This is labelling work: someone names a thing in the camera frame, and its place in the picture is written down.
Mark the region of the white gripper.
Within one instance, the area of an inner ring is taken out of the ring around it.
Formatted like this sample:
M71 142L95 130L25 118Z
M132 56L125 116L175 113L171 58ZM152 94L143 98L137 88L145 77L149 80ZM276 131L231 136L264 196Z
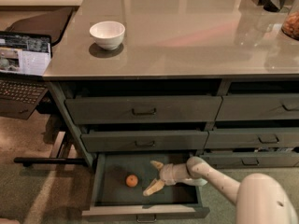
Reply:
M206 181L202 177L193 177L189 174L187 165L182 164L166 164L160 161L151 161L150 164L159 172L160 179L153 179L149 186L143 191L144 196L150 196L160 191L164 184L167 186L175 186L177 183L183 183L189 186L203 187Z

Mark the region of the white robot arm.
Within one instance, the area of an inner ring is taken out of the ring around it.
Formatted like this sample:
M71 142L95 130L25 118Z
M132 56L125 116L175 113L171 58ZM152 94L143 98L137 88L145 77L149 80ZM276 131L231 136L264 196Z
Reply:
M159 179L150 183L144 196L177 183L198 187L209 183L235 206L235 224L299 224L286 191L269 175L251 174L237 182L196 156L182 164L150 163L159 171Z

